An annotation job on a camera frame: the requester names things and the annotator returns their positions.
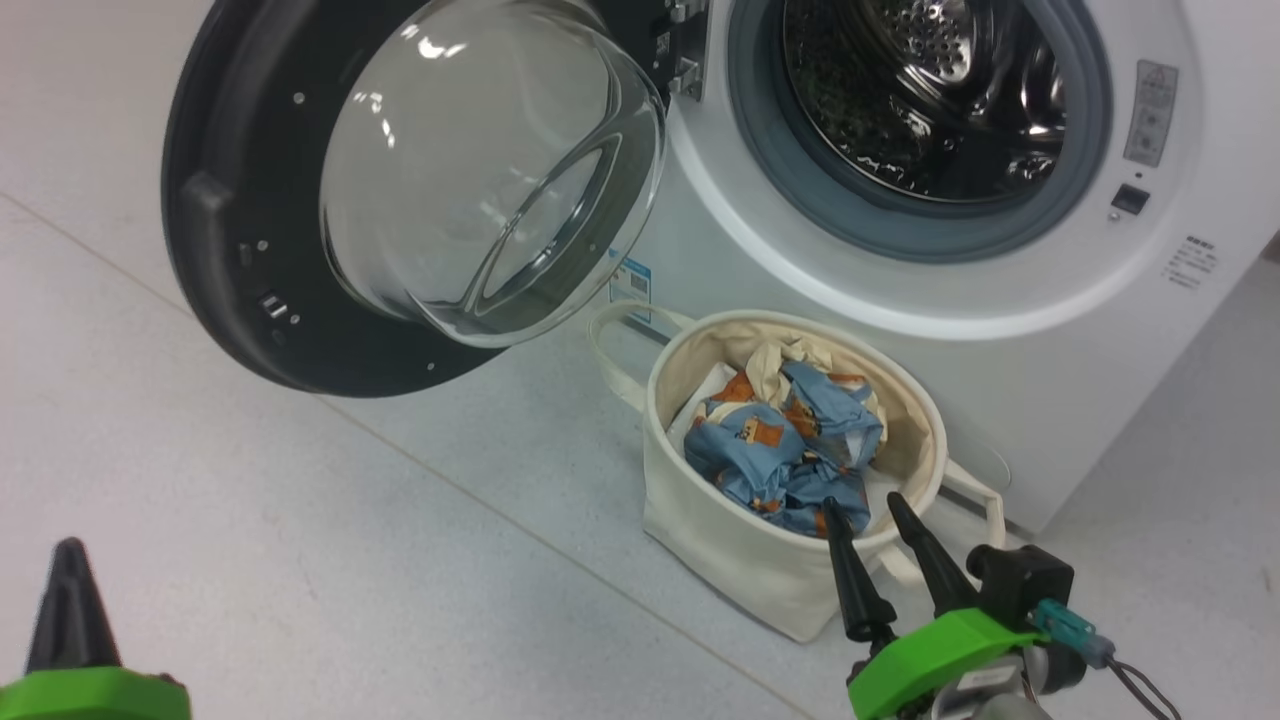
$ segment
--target white cloth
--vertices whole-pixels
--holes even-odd
[[[776,410],[782,409],[791,392],[791,380],[782,377],[782,364],[790,361],[808,363],[823,373],[832,370],[831,350],[806,337],[760,343],[746,361],[746,379],[751,382],[755,397]]]
[[[698,410],[698,404],[703,401],[704,397],[716,395],[717,392],[724,389],[724,386],[733,379],[737,374],[732,366],[726,363],[717,363],[710,373],[707,373],[707,378],[703,380],[694,395],[689,397],[685,406],[676,413],[676,419],[671,421],[671,427],[667,428],[667,442],[671,443],[676,452],[684,457],[685,456],[685,436],[689,434],[689,428],[694,424],[694,413]]]

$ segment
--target laundry basket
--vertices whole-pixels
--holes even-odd
[[[600,333],[631,313],[653,313],[682,332],[663,350],[641,387],[602,350]],[[946,483],[986,506],[987,542],[1005,544],[1000,493],[947,457],[947,436],[933,400],[896,363],[856,337],[803,318],[763,310],[721,313],[691,320],[640,302],[617,302],[590,324],[591,343],[609,387],[641,413],[644,433],[644,529],[694,573],[740,607],[797,642],[814,639],[840,606],[827,541],[791,533],[724,497],[685,462],[666,430],[717,363],[742,368],[765,341],[810,340],[827,345],[840,364],[868,378],[886,411],[888,442],[872,473],[890,478],[923,515]],[[876,483],[883,488],[883,483]],[[867,569],[879,566],[899,582],[923,585],[915,564],[881,497],[868,488],[872,520],[854,541]]]

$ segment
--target connector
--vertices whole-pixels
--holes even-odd
[[[1048,633],[1053,641],[1080,653],[1094,670],[1106,667],[1107,660],[1116,652],[1116,644],[1100,635],[1093,623],[1068,610],[1061,602],[1042,600],[1027,621]]]

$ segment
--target door hinge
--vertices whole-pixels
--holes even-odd
[[[672,95],[703,99],[707,73],[707,29],[710,0],[667,0],[671,27],[671,51],[676,67],[667,90]]]

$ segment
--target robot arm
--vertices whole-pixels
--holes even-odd
[[[847,682],[858,720],[1046,720],[1037,697],[1075,687],[1089,666],[1110,667],[1158,720],[1180,720],[1149,680],[1115,660],[1111,641],[1066,609],[1070,565],[1036,546],[979,546],[966,561],[983,580],[977,591],[900,493],[888,496],[888,507],[936,607],[933,623],[901,638],[890,626],[893,606],[876,592],[852,548],[847,518],[835,500],[823,503],[845,634],[870,643],[870,657],[854,664]]]
[[[168,675],[120,666],[84,546],[58,543],[31,641],[27,674],[0,687],[0,720],[191,720],[187,691]]]

